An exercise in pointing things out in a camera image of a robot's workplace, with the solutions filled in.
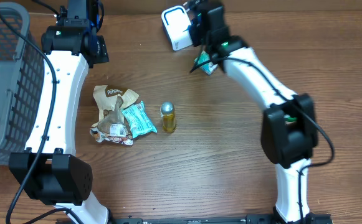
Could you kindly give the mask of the yellow bottle with silver cap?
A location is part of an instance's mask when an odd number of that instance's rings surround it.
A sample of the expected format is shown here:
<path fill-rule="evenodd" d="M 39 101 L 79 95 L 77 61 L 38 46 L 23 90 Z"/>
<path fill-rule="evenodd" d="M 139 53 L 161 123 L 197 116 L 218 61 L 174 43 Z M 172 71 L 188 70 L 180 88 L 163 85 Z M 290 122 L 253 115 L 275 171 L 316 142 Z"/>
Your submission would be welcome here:
<path fill-rule="evenodd" d="M 175 107 L 170 101 L 166 101 L 160 108 L 163 129 L 168 133 L 173 133 L 176 129 Z"/>

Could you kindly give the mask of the teal white large packet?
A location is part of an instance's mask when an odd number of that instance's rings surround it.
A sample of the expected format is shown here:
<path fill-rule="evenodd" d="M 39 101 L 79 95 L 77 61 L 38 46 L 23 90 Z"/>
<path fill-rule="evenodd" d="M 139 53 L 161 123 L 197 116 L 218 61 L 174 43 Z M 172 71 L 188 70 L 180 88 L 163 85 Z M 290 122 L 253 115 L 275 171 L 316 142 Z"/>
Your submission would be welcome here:
<path fill-rule="evenodd" d="M 128 121 L 133 139 L 148 133 L 157 133 L 157 129 L 145 112 L 144 101 L 131 105 L 121 111 Z"/>

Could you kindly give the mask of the teal white small packet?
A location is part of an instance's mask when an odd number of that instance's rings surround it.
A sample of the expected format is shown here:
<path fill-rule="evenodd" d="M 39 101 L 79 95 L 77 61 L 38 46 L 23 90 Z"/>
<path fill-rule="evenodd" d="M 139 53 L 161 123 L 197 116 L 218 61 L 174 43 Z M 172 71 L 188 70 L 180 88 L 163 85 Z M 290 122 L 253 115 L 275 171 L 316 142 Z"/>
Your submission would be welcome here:
<path fill-rule="evenodd" d="M 206 62 L 206 61 L 209 61 L 210 58 L 209 58 L 209 54 L 206 53 L 204 50 L 201 52 L 200 56 L 196 57 L 194 59 L 194 62 L 196 65 L 199 65 L 200 63 L 203 63 L 203 62 Z M 209 62 L 205 65 L 202 65 L 200 66 L 200 69 L 202 71 L 204 71 L 207 75 L 212 75 L 216 69 L 218 68 L 218 65 L 217 64 L 213 64 L 212 62 Z"/>

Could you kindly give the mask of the brown snack package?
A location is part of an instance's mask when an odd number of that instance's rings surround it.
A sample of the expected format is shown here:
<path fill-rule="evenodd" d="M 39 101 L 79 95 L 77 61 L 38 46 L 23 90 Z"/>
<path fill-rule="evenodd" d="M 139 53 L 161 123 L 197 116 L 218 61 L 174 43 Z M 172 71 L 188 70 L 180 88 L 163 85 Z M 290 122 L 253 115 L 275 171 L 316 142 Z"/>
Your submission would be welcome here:
<path fill-rule="evenodd" d="M 139 94 L 129 88 L 97 85 L 93 90 L 93 98 L 98 107 L 99 120 L 91 126 L 90 134 L 96 142 L 110 141 L 132 146 L 133 137 L 121 111 L 135 103 Z"/>

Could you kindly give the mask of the green lid white jar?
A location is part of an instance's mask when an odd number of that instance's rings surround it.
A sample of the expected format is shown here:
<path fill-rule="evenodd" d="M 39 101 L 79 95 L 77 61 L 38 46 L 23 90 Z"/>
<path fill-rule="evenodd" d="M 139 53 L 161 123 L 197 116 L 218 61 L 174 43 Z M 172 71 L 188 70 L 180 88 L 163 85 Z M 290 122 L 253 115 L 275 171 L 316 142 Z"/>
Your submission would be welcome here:
<path fill-rule="evenodd" d="M 296 122 L 296 120 L 297 120 L 297 118 L 291 117 L 291 116 L 288 115 L 288 114 L 286 114 L 286 115 L 284 116 L 284 119 L 285 119 L 285 122 L 286 122 L 287 124 L 291 124 L 291 123 L 293 123 L 293 122 Z"/>

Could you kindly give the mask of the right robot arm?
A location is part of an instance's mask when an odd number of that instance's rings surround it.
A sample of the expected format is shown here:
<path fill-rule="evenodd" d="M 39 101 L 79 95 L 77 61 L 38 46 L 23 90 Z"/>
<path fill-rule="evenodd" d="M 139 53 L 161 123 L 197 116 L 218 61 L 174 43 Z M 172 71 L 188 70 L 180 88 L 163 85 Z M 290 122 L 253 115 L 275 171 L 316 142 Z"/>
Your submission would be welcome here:
<path fill-rule="evenodd" d="M 188 30 L 193 45 L 200 45 L 208 54 L 205 63 L 220 66 L 262 110 L 260 141 L 277 176 L 274 220 L 318 223 L 307 203 L 308 168 L 318 144 L 313 100 L 278 81 L 251 46 L 230 34 L 221 2 L 188 1 L 185 6 L 194 13 Z"/>

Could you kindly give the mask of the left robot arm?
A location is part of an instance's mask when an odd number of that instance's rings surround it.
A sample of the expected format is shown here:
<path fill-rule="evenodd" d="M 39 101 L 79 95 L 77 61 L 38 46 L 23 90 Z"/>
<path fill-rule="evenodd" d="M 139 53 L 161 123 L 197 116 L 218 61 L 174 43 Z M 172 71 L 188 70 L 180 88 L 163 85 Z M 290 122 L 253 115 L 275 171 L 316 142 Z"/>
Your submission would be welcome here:
<path fill-rule="evenodd" d="M 90 68 L 109 61 L 99 30 L 100 1 L 69 1 L 37 48 L 44 59 L 37 116 L 22 152 L 10 155 L 19 191 L 64 212 L 74 223 L 110 223 L 111 213 L 92 192 L 89 164 L 76 157 L 75 123 L 80 92 Z"/>

